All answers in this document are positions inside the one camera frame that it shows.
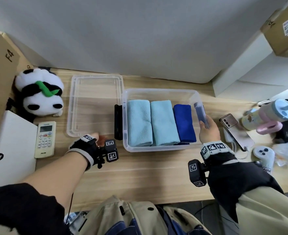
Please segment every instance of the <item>white game controller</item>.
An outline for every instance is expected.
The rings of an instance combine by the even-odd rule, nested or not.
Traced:
[[[271,174],[275,161],[275,152],[269,147],[257,146],[254,148],[253,154],[261,160],[263,169]]]

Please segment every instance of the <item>panda plush toy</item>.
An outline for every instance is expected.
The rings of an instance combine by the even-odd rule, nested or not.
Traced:
[[[16,77],[15,86],[27,112],[37,116],[61,116],[64,84],[56,74],[40,68],[28,69]]]

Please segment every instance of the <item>person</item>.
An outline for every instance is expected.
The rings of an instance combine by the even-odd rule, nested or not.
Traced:
[[[209,128],[200,122],[203,148],[225,145],[215,122],[208,116],[207,120]],[[0,234],[71,234],[64,223],[65,208],[84,171],[99,163],[94,152],[104,140],[97,133],[81,137],[63,157],[18,184],[0,187]],[[237,161],[226,148],[226,152],[204,157],[214,198],[239,223],[241,234],[288,234],[288,198],[278,183],[252,162]],[[210,232],[182,209],[151,202],[127,203],[113,196],[87,214],[79,234],[205,235]]]

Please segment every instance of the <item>folded towel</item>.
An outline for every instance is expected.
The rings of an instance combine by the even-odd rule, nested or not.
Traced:
[[[196,142],[190,105],[175,105],[173,114],[181,142]]]
[[[153,143],[151,106],[148,100],[128,101],[127,121],[131,147],[145,147]]]
[[[151,116],[156,146],[180,142],[171,101],[151,102]]]

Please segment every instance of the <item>light blue towel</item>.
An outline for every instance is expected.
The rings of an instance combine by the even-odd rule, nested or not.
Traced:
[[[127,121],[131,147],[145,147],[153,143],[151,106],[148,100],[128,101]]]
[[[180,142],[171,101],[151,102],[151,116],[156,146]]]

